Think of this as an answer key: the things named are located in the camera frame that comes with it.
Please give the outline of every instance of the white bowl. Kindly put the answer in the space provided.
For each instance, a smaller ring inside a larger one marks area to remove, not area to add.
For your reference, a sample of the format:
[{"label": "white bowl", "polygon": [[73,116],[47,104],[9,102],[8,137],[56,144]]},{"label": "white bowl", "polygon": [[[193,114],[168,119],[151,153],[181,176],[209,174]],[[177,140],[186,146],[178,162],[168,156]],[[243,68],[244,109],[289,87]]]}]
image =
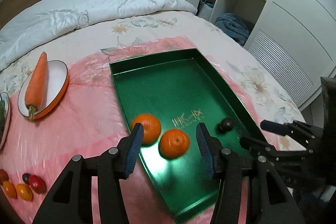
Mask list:
[{"label": "white bowl", "polygon": [[11,120],[11,104],[9,102],[9,96],[6,92],[3,92],[0,94],[0,100],[5,101],[5,128],[2,134],[1,142],[0,142],[0,149],[3,147],[5,144],[6,138],[7,138],[7,133],[8,133],[8,128],[9,128],[9,121]]},{"label": "white bowl", "polygon": [[[35,119],[43,117],[57,105],[63,96],[69,81],[68,68],[64,62],[53,60],[49,61],[47,64],[48,71],[46,79],[46,93],[41,109],[35,113]],[[29,112],[25,105],[25,94],[32,74],[33,73],[31,73],[23,83],[17,100],[20,113],[27,118],[29,116]]]}]

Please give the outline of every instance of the green metal tray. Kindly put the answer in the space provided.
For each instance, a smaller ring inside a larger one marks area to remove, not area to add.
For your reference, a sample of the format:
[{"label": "green metal tray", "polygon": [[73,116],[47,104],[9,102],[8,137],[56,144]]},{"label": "green metal tray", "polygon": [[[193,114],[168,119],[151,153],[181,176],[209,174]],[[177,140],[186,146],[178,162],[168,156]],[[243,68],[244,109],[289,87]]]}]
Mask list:
[{"label": "green metal tray", "polygon": [[[197,49],[162,52],[110,63],[120,107],[126,124],[141,113],[156,116],[161,135],[179,128],[190,138],[189,150],[175,160],[159,154],[158,141],[142,147],[140,158],[154,188],[174,220],[183,223],[216,201],[218,181],[205,173],[195,129],[204,122],[211,135],[241,156],[249,152],[239,145],[241,136],[265,140],[254,120],[220,76]],[[229,117],[234,129],[226,134],[217,124]]]}]

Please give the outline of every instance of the floral bedsheet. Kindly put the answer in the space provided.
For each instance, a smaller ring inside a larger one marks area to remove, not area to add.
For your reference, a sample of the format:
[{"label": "floral bedsheet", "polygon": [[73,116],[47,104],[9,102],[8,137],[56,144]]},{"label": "floral bedsheet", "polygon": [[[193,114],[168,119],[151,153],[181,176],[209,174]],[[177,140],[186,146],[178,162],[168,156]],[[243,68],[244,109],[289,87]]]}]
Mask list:
[{"label": "floral bedsheet", "polygon": [[[14,94],[45,51],[48,60],[71,65],[96,52],[109,52],[165,37],[186,36],[203,55],[211,56],[248,95],[259,117],[279,123],[304,121],[280,84],[245,49],[213,24],[188,12],[159,12],[147,16],[101,22],[42,45],[0,73],[0,92]],[[303,149],[289,137],[278,137],[281,150]]]}]

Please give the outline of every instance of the metal screw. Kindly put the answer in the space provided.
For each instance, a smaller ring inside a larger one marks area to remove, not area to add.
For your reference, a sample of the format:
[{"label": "metal screw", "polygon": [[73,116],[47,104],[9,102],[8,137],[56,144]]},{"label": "metal screw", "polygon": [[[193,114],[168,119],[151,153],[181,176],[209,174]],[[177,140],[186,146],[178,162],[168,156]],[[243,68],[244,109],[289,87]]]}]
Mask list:
[{"label": "metal screw", "polygon": [[72,157],[72,160],[73,161],[79,161],[80,159],[81,159],[81,155],[74,155],[73,157]]},{"label": "metal screw", "polygon": [[226,147],[222,148],[221,151],[224,155],[229,155],[231,153],[231,150],[229,148],[226,148]]},{"label": "metal screw", "polygon": [[258,160],[259,160],[260,162],[266,162],[266,161],[267,161],[266,158],[265,158],[264,156],[259,156],[259,157],[258,157]]},{"label": "metal screw", "polygon": [[110,153],[111,155],[117,154],[117,153],[118,153],[118,148],[116,148],[116,147],[112,147],[112,148],[110,148],[110,149],[109,149],[109,153]]}]

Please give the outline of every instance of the red cherry tomato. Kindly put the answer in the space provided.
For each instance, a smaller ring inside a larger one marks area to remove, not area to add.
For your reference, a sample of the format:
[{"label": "red cherry tomato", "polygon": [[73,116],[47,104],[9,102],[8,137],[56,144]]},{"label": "red cherry tomato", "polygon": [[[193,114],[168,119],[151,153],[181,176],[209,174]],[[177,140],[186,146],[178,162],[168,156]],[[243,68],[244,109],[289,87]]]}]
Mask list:
[{"label": "red cherry tomato", "polygon": [[47,191],[47,186],[42,178],[36,175],[30,175],[28,179],[30,187],[34,192],[38,194],[43,194]]},{"label": "red cherry tomato", "polygon": [[7,172],[3,169],[0,169],[0,184],[2,185],[3,182],[7,180],[9,180]]}]

